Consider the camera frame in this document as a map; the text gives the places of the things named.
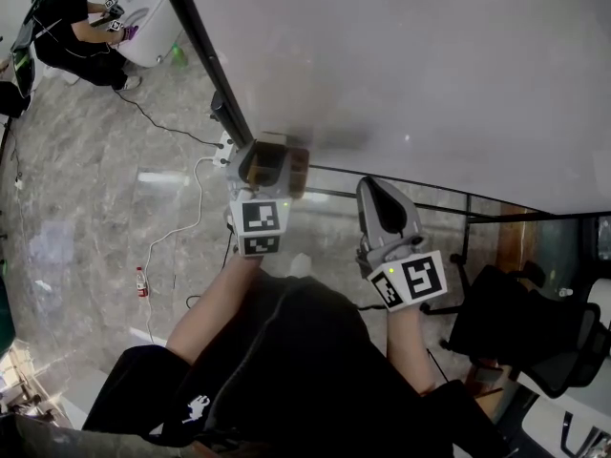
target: man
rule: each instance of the man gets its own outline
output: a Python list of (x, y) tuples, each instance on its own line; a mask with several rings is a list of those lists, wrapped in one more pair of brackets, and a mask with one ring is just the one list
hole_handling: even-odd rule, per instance
[[(0, 61), (0, 74), (9, 67), (10, 61)], [(18, 118), (30, 108), (32, 96), (23, 98), (19, 89), (9, 81), (0, 81), (0, 114)]]
[(87, 0), (45, 0), (33, 17), (36, 54), (43, 63), (97, 86), (132, 90), (141, 78), (123, 72), (125, 58), (109, 45), (131, 39), (135, 30), (110, 32), (93, 28), (89, 14), (104, 11), (104, 5)]
[(509, 454), (464, 385), (434, 390), (417, 307), (389, 313), (385, 358), (346, 297), (260, 263), (234, 256), (166, 347), (125, 351), (83, 429), (205, 457)]

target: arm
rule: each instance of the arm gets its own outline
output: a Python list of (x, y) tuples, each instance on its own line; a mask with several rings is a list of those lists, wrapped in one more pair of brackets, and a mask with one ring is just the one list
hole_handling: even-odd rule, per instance
[(419, 394), (435, 388), (431, 360), (427, 354), (420, 326), (418, 305), (389, 312), (387, 358)]
[(118, 44), (123, 40), (123, 36), (125, 35), (124, 29), (119, 32), (108, 32), (95, 29), (87, 20), (76, 22), (75, 24), (72, 24), (72, 26), (76, 39), (82, 42), (91, 42), (94, 44), (103, 42), (106, 44)]
[(235, 255), (179, 321), (165, 346), (189, 364), (238, 313), (263, 258)]
[(104, 4), (93, 4), (91, 2), (87, 2), (87, 12), (88, 13), (104, 13), (106, 11), (106, 7)]

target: black mesh chair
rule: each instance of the black mesh chair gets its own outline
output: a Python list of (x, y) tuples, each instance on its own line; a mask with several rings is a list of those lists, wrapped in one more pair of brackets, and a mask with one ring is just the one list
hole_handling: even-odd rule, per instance
[(464, 302), (436, 310), (421, 306), (427, 315), (457, 314), (442, 347), (469, 356), (474, 364), (481, 359), (508, 364), (552, 398), (594, 380), (611, 348), (611, 333), (600, 323), (597, 305), (529, 292), (519, 278), (537, 285), (545, 279), (533, 263), (509, 274), (488, 265), (469, 285), (462, 259), (453, 255), (451, 260), (460, 271)]

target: marble floor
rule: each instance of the marble floor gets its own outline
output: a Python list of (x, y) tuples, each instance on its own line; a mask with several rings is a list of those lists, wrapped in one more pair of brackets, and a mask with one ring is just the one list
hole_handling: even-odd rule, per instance
[[(208, 118), (212, 83), (193, 48), (186, 41), (183, 47), (186, 68), (166, 60), (137, 70), (143, 84), (125, 96), (168, 127), (218, 140), (221, 126)], [(109, 372), (135, 334), (146, 331), (148, 306), (136, 294), (136, 268), (146, 262), (152, 241), (197, 218), (193, 167), (214, 149), (155, 128), (112, 90), (82, 80), (72, 86), (43, 80), (32, 109), (13, 129), (18, 162), (11, 159), (10, 137), (0, 165), (0, 226), (9, 233), (1, 245), (9, 264), (6, 282), (19, 344), (29, 350), (37, 380), (57, 396), (92, 369)], [(14, 186), (18, 169), (21, 190)], [(198, 174), (204, 189), (200, 225), (158, 244), (149, 266), (151, 328), (162, 339), (187, 310), (186, 298), (200, 294), (220, 271), (226, 248), (224, 170), (204, 161)], [(354, 192), (357, 181), (313, 170), (308, 185)], [(458, 194), (399, 186), (414, 201), (464, 207)], [(497, 213), (498, 205), (476, 200), (474, 209)], [(431, 211), (421, 216), (432, 247), (448, 261), (460, 250), (463, 218)], [(376, 303), (353, 260), (360, 236), (353, 199), (306, 194), (294, 203), (284, 255), (268, 257), (264, 268), (286, 275), (291, 259), (303, 252), (312, 258), (314, 277), (357, 303)], [(495, 261), (496, 241), (496, 226), (474, 227), (472, 275)], [(436, 304), (462, 298), (449, 263), (446, 274), (450, 294)], [(384, 350), (385, 314), (363, 316)], [(448, 377), (461, 378), (467, 360), (437, 343), (448, 336), (451, 321), (425, 319), (426, 339)]]

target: white board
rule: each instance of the white board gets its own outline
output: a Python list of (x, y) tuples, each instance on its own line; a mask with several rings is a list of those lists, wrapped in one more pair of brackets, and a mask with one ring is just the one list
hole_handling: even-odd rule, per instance
[(312, 162), (611, 210), (611, 0), (195, 0), (246, 121)]

